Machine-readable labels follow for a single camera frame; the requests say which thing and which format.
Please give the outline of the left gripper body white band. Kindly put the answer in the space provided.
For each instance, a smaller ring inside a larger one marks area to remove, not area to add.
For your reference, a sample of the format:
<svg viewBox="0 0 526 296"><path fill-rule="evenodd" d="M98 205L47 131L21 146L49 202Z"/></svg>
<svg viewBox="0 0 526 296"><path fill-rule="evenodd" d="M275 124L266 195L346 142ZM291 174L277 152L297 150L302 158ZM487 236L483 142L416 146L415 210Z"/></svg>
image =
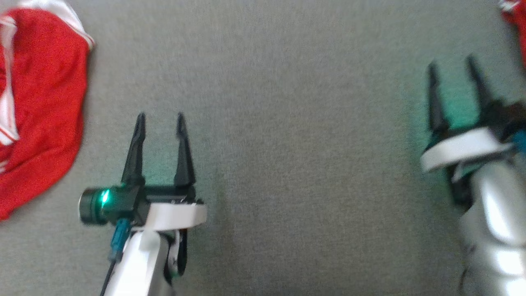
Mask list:
<svg viewBox="0 0 526 296"><path fill-rule="evenodd" d="M207 221L208 208L193 185L152 185L145 190L150 205L146 222L133 226L133 231L187 230Z"/></svg>

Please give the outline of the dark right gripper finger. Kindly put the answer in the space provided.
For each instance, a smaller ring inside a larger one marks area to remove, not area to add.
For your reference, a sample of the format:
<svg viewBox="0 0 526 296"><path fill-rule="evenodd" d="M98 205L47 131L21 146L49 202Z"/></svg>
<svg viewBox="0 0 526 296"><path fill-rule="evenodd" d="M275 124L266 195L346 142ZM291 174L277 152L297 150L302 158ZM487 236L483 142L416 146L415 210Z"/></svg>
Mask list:
<svg viewBox="0 0 526 296"><path fill-rule="evenodd" d="M475 56L469 55L466 58L466 67L475 85L480 112L487 113L494 102L494 95L485 81Z"/></svg>
<svg viewBox="0 0 526 296"><path fill-rule="evenodd" d="M427 67L428 74L428 119L429 128L433 133L443 133L449 129L442 107L439 91L440 81L436 62L430 62Z"/></svg>

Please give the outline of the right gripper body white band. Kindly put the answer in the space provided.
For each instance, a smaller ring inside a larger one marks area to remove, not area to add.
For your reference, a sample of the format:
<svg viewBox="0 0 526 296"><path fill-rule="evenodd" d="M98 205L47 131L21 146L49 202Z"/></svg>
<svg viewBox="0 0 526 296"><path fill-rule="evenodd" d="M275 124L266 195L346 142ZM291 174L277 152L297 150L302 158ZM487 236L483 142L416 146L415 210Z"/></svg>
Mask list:
<svg viewBox="0 0 526 296"><path fill-rule="evenodd" d="M433 133L431 142L420 157L423 171L475 162L505 153L513 148L511 137L525 130L525 103L506 104L494 99L487 113L478 115L475 124L443 133Z"/></svg>

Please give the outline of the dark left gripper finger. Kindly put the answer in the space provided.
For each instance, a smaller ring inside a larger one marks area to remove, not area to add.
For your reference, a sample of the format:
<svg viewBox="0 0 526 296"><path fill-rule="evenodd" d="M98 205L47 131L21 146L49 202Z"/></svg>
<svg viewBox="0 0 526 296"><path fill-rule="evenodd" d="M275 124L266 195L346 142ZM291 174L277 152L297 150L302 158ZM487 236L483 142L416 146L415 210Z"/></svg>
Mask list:
<svg viewBox="0 0 526 296"><path fill-rule="evenodd" d="M146 139L146 114L139 113L130 142L121 183L125 186L143 185L143 142Z"/></svg>
<svg viewBox="0 0 526 296"><path fill-rule="evenodd" d="M196 182L186 120L182 112L177 116L176 135L179 140L177 169L173 178L175 187L189 187Z"/></svg>

